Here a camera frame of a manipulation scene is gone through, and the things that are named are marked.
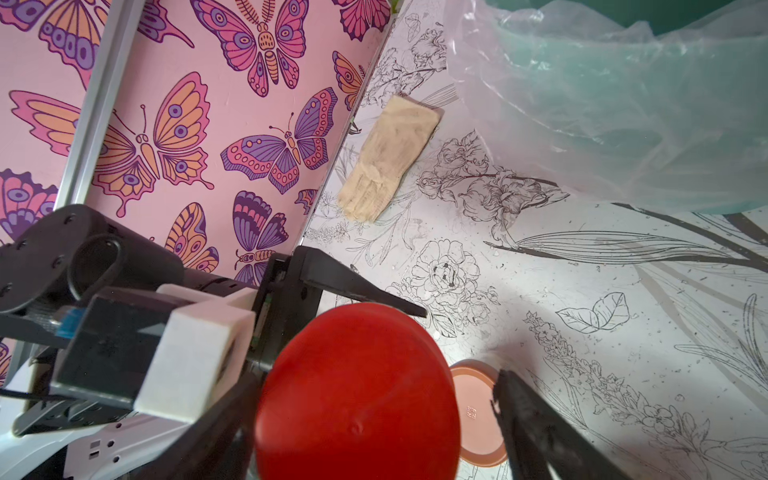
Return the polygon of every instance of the red object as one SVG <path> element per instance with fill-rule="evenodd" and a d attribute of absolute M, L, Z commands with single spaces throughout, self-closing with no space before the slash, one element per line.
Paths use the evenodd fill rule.
<path fill-rule="evenodd" d="M 299 333 L 267 376 L 256 417 L 263 480 L 453 480 L 460 441 L 439 348 L 376 303 L 340 306 Z"/>

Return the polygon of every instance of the beige glove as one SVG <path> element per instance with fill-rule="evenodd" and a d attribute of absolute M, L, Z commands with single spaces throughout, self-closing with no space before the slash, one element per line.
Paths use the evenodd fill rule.
<path fill-rule="evenodd" d="M 427 107 L 397 95 L 389 99 L 339 192 L 347 218 L 365 222 L 379 217 L 438 122 L 440 115 Z"/>

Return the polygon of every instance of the butterfly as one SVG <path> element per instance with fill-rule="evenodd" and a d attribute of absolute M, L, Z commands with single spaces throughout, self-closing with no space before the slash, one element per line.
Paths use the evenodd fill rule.
<path fill-rule="evenodd" d="M 254 192 L 243 190 L 235 196 L 232 224 L 237 241 L 246 250 L 243 255 L 240 255 L 240 249 L 235 250 L 235 270 L 239 262 L 246 264 L 237 272 L 235 280 L 259 286 L 266 272 L 266 264 L 275 253 L 268 249 L 288 240 L 288 233 L 283 228 L 286 223 L 285 214 L 274 214 L 272 218 L 270 215 L 272 207 Z"/>
<path fill-rule="evenodd" d="M 332 88 L 317 92 L 299 113 L 293 133 L 284 131 L 284 139 L 254 135 L 236 141 L 221 152 L 224 168 L 239 170 L 251 180 L 269 175 L 272 185 L 281 194 L 286 193 L 299 181 L 299 164 L 302 161 L 310 170 L 328 161 L 328 147 L 323 137 L 333 127 L 335 105 L 336 94 Z"/>
<path fill-rule="evenodd" d="M 366 72 L 362 69 L 361 65 L 357 68 L 360 72 L 355 70 L 349 60 L 344 55 L 341 55 L 338 51 L 333 52 L 333 70 L 336 70 L 336 81 L 339 82 L 339 88 L 347 94 L 344 103 L 346 109 L 352 111 L 352 107 L 357 101 L 357 95 L 362 88 L 362 80 L 366 76 Z"/>
<path fill-rule="evenodd" d="M 349 40 L 362 37 L 369 28 L 384 31 L 389 23 L 389 3 L 386 0 L 333 0 L 341 7 L 341 24 L 349 35 Z"/>
<path fill-rule="evenodd" d="M 181 211 L 170 228 L 165 249 L 181 258 L 186 268 L 210 273 L 219 265 L 219 252 L 214 247 L 205 248 L 207 241 L 203 207 L 192 203 Z"/>
<path fill-rule="evenodd" d="M 110 6 L 107 0 L 101 3 L 106 8 Z M 87 88 L 101 44 L 101 31 L 107 22 L 107 10 L 96 5 L 96 0 L 0 0 L 0 22 L 29 31 L 51 6 L 53 10 L 42 22 L 38 37 L 48 43 L 48 50 L 61 56 L 65 65 L 78 71 Z M 171 35 L 194 48 L 192 41 L 168 21 L 167 13 L 160 0 L 147 0 L 138 31 L 157 43 L 162 42 L 165 35 Z M 94 16 L 101 26 L 96 24 Z"/>
<path fill-rule="evenodd" d="M 301 204 L 304 206 L 304 214 L 309 215 L 312 210 L 312 205 L 315 203 L 315 197 L 317 196 L 317 190 L 312 188 L 307 190 L 301 190 L 298 198 L 296 198 L 295 204 Z"/>
<path fill-rule="evenodd" d="M 277 85 L 278 69 L 288 88 L 296 88 L 299 65 L 293 58 L 303 57 L 306 50 L 303 26 L 310 9 L 309 0 L 286 0 L 283 3 L 277 12 L 275 35 L 270 33 L 267 24 L 275 12 L 274 0 L 263 0 L 261 21 L 249 0 L 237 0 L 240 11 L 257 27 L 258 42 L 250 28 L 227 7 L 214 0 L 190 1 L 197 20 L 221 42 L 228 65 L 235 71 L 250 68 L 248 85 L 257 95 L 266 97 L 270 92 L 269 79 Z"/>
<path fill-rule="evenodd" d="M 118 217 L 125 216 L 125 205 L 129 200 L 139 200 L 145 193 L 153 191 L 155 181 L 161 177 L 173 185 L 201 182 L 209 190 L 214 188 L 201 177 L 208 157 L 199 147 L 208 125 L 207 90 L 197 72 L 179 80 L 157 111 L 151 144 L 145 133 L 147 111 L 144 105 L 141 105 L 144 132 L 140 134 L 135 134 L 114 114 L 125 130 L 134 135 L 135 141 L 128 140 L 110 125 L 101 145 L 92 183 L 101 187 L 104 194 L 120 198 Z M 10 96 L 17 106 L 13 114 L 34 127 L 32 135 L 51 145 L 55 153 L 68 155 L 80 109 L 28 91 L 12 91 Z"/>
<path fill-rule="evenodd" d="M 5 383 L 9 366 L 11 366 L 11 350 L 7 345 L 0 342 L 0 386 Z"/>
<path fill-rule="evenodd" d="M 0 172 L 0 227 L 18 240 L 32 224 L 53 211 L 56 193 L 56 186 L 43 188 L 32 181 L 29 172 Z"/>

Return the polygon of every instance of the plastic bag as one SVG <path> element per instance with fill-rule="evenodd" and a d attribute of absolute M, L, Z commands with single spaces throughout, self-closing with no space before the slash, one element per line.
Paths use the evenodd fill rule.
<path fill-rule="evenodd" d="M 659 37 L 565 0 L 452 0 L 444 23 L 449 74 L 497 165 L 667 212 L 768 204 L 767 0 Z"/>

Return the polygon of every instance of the tabletop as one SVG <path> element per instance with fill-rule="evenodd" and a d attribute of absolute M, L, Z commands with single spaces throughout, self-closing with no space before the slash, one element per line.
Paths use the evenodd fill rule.
<path fill-rule="evenodd" d="M 303 244 L 425 306 L 449 364 L 503 349 L 633 478 L 768 479 L 768 210 L 666 215 L 493 161 L 445 69 L 442 3 L 403 6 Z M 382 216 L 349 221 L 336 195 L 393 94 L 442 121 Z"/>

